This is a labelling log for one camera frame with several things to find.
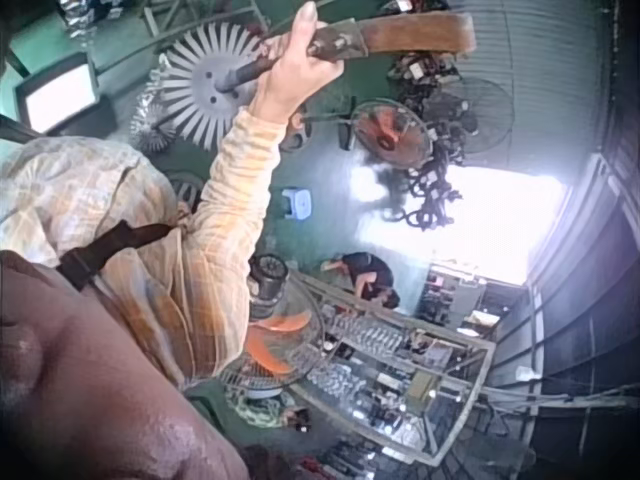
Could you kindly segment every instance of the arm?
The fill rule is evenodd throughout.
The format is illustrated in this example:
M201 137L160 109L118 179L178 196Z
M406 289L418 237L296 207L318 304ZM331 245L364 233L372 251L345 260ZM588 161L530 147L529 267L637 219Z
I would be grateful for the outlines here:
M298 106L342 73L341 62L307 57L316 20L315 4L307 2L290 39L272 42L269 55L282 56L260 77L251 105L222 142L192 219L183 257L184 314L196 377L217 373L242 351L249 318L248 261L269 203L278 144Z
M376 272L368 272L361 273L356 277L356 285L355 285L355 293L354 295L358 298L362 298L362 291L364 290L364 286L367 283L373 283L378 278L378 274Z

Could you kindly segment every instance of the orange fan blade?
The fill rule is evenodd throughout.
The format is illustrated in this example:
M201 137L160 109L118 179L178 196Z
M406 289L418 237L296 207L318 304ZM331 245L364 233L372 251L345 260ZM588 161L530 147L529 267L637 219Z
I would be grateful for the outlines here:
M394 128L395 109L393 107L382 106L377 109L377 116L374 121L380 127L383 135L388 135L394 142L398 141L398 132Z
M311 321L311 312L305 310L302 313L296 315L276 315L269 317L266 320L260 320L259 322L252 323L252 326L266 328L272 332L297 332L306 327Z
M256 328L249 327L245 349L258 365L266 368L271 373L288 375L293 372L293 368L290 365L271 354L264 344L262 333Z

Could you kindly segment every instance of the backpack strap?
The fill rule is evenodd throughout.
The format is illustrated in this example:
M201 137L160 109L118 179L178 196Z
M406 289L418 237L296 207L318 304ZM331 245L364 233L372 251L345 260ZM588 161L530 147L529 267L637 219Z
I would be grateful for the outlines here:
M169 225L154 223L144 227L131 228L121 220L111 230L105 232L86 247L69 250L60 258L56 270L60 272L76 290L81 291L107 261L125 248L140 248L166 237L173 229Z

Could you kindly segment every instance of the shirt sleeve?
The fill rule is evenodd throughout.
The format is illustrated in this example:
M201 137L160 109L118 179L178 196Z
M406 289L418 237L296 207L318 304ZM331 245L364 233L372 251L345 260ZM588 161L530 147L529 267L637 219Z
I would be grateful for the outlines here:
M191 219L183 264L196 377L219 372L242 352L249 319L248 261L262 230L285 129L242 109Z

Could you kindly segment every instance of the plaid shirt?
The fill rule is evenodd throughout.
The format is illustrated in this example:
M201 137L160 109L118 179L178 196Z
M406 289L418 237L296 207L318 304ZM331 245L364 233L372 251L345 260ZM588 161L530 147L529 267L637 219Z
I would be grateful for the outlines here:
M186 388L218 373L243 349L248 260L284 132L284 125L242 110L193 215L180 208L166 177L127 145L32 141L0 163L0 249L54 267L66 251L122 219L132 227L175 225L162 240L116 254L85 290L170 381Z

